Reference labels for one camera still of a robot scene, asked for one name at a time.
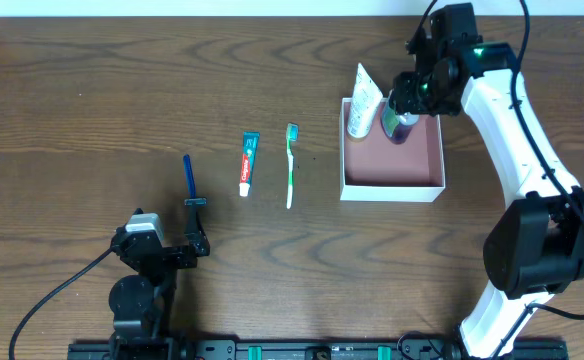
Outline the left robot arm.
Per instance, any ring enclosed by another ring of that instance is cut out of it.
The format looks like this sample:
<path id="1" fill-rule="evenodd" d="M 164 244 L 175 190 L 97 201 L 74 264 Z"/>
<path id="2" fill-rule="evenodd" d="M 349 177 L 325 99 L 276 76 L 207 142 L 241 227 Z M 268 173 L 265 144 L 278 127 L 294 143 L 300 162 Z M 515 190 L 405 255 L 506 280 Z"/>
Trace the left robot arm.
<path id="1" fill-rule="evenodd" d="M 188 208 L 185 245 L 164 245 L 159 216 L 141 209 L 116 230 L 111 240 L 113 252 L 136 271 L 117 281 L 109 293 L 114 328 L 109 357 L 113 360 L 194 356 L 191 344 L 170 331 L 171 308 L 177 272 L 195 268 L 200 257 L 210 254 L 210 244 L 198 214 L 203 200 L 188 200 L 185 205 Z"/>

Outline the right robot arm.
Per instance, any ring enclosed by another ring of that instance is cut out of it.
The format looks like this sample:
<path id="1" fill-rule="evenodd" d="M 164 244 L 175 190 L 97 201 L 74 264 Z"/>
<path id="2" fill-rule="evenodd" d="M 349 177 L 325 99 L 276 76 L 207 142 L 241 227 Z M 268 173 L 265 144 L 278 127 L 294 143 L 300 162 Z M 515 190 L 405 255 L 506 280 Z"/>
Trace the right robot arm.
<path id="1" fill-rule="evenodd" d="M 381 117 L 404 142 L 423 115 L 467 115 L 501 183 L 506 210 L 483 246 L 487 285 L 440 359 L 564 359 L 559 341 L 524 343 L 537 311 L 584 278 L 584 189 L 563 165 L 526 94 L 524 53 L 486 42 L 471 4 L 430 4 L 406 43 L 415 68 L 399 74 Z"/>

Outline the green white toothbrush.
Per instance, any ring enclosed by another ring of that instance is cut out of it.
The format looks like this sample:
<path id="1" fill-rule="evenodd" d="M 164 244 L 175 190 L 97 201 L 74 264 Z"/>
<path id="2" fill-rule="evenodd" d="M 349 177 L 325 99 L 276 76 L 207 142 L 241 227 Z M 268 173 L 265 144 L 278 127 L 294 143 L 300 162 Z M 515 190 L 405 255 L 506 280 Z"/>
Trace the green white toothbrush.
<path id="1" fill-rule="evenodd" d="M 293 202 L 293 191 L 294 191 L 294 155 L 292 152 L 292 144 L 298 140 L 299 128 L 297 124 L 289 123 L 286 130 L 286 153 L 287 153 L 287 163 L 288 163 L 288 185 L 287 185 L 287 197 L 286 197 L 286 208 L 290 209 Z"/>

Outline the Colgate toothpaste tube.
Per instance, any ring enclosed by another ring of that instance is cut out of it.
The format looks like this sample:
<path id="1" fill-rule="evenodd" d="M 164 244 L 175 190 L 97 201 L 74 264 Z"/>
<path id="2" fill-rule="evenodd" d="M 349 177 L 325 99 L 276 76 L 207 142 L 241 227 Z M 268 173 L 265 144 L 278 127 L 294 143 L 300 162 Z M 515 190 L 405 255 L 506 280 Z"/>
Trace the Colgate toothpaste tube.
<path id="1" fill-rule="evenodd" d="M 259 132 L 245 132 L 243 134 L 243 153 L 239 182 L 239 195 L 247 197 L 250 192 L 255 155 L 260 139 Z"/>

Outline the clear pump bottle green label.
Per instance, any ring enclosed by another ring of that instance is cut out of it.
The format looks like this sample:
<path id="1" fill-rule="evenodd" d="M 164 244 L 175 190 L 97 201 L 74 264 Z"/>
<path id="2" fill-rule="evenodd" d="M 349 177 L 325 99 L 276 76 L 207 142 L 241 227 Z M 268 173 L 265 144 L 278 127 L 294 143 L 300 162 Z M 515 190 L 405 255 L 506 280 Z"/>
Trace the clear pump bottle green label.
<path id="1" fill-rule="evenodd" d="M 387 103 L 380 118 L 381 127 L 386 137 L 394 144 L 403 144 L 420 116 L 411 113 L 399 113 Z"/>

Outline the white lotion tube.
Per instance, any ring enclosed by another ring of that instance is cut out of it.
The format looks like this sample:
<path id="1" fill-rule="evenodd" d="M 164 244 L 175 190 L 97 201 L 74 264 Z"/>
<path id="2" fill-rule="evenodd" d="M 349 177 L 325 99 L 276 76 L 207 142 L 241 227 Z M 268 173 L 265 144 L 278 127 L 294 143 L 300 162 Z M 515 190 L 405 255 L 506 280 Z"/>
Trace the white lotion tube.
<path id="1" fill-rule="evenodd" d="M 359 63 L 347 124 L 347 132 L 351 137 L 362 139 L 369 134 L 382 98 L 381 90 Z"/>

